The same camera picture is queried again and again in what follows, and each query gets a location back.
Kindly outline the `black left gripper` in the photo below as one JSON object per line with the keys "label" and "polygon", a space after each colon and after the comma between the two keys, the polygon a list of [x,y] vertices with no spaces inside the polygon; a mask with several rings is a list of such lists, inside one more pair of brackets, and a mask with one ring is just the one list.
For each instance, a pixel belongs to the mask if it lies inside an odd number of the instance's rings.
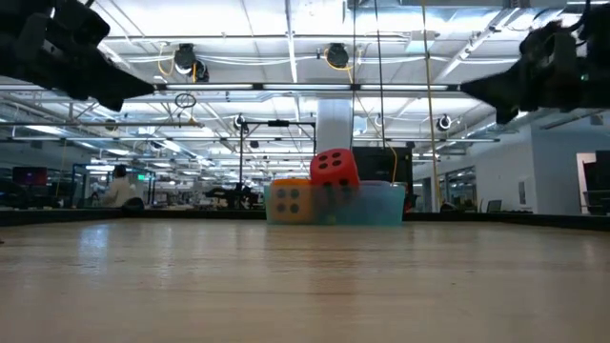
{"label": "black left gripper", "polygon": [[0,75],[121,111],[124,100],[115,95],[146,95],[154,86],[99,50],[109,33],[78,0],[0,0]]}

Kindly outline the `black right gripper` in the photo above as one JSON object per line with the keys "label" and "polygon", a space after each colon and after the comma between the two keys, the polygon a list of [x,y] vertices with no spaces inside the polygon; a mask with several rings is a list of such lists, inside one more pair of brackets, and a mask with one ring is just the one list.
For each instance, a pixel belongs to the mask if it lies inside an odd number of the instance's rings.
{"label": "black right gripper", "polygon": [[610,2],[587,2],[577,23],[550,22],[521,42],[521,60],[507,71],[460,84],[508,124],[520,110],[610,109]]}

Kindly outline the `teal translucent plastic bin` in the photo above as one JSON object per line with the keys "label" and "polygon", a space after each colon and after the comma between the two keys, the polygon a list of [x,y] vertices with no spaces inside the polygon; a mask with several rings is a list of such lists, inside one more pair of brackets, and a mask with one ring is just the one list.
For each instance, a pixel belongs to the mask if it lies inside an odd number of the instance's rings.
{"label": "teal translucent plastic bin", "polygon": [[291,179],[264,189],[266,220],[280,225],[396,226],[405,188],[384,181],[317,186]]}

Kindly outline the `red foam die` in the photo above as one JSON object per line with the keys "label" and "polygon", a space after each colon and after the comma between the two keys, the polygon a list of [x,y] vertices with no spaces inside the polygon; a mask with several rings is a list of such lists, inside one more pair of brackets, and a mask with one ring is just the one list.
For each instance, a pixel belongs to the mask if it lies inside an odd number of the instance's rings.
{"label": "red foam die", "polygon": [[360,179],[354,155],[349,149],[330,149],[317,154],[310,164],[315,186],[358,187]]}

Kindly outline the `orange foam die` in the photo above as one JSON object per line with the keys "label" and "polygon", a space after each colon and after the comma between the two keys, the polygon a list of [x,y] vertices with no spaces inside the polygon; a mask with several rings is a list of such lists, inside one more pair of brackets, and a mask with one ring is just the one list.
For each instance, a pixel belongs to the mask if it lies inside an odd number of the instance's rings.
{"label": "orange foam die", "polygon": [[266,195],[268,218],[274,223],[308,224],[314,217],[313,192],[309,179],[279,179]]}

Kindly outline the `person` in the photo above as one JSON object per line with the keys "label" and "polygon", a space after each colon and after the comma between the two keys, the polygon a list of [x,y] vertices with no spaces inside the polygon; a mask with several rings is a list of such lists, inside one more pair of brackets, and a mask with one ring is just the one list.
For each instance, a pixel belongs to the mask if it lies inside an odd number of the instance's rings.
{"label": "person", "polygon": [[105,191],[101,204],[106,208],[121,208],[130,198],[137,197],[135,186],[130,183],[127,168],[118,165],[113,170],[113,179],[109,188]]}

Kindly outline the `black distant station frame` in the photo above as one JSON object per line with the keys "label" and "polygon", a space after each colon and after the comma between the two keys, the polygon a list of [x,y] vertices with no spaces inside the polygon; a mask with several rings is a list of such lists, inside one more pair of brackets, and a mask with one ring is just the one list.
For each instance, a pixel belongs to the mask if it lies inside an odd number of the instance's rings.
{"label": "black distant station frame", "polygon": [[246,118],[250,132],[238,132],[237,185],[261,191],[276,179],[309,178],[317,150],[316,123]]}

